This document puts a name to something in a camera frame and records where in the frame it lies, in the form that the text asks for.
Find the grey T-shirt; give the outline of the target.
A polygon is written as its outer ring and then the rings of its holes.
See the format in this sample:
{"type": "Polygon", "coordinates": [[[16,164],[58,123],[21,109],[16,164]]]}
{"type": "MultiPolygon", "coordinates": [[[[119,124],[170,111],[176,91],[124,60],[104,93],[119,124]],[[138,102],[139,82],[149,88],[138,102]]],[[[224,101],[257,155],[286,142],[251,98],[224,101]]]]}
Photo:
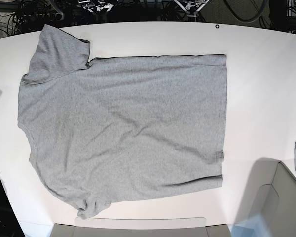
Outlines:
{"type": "Polygon", "coordinates": [[[227,56],[89,54],[45,25],[21,78],[18,127],[43,185],[82,219],[221,187],[227,56]]]}

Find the grey plastic bin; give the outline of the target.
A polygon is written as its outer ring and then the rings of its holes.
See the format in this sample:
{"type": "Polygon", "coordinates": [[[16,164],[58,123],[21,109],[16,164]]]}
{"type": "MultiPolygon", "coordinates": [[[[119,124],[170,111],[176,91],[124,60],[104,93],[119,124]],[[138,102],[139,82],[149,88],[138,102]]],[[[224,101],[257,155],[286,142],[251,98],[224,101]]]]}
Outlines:
{"type": "Polygon", "coordinates": [[[296,177],[282,161],[254,163],[229,229],[233,237],[296,237],[296,177]]]}

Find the black power strip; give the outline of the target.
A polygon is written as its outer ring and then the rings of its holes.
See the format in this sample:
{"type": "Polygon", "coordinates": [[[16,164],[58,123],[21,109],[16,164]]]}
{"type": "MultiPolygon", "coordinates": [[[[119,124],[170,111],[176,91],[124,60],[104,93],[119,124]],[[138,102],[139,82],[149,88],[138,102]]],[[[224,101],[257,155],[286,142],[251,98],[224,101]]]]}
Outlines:
{"type": "Polygon", "coordinates": [[[44,20],[44,21],[62,21],[65,16],[60,13],[35,13],[23,15],[24,18],[30,20],[44,20]]]}

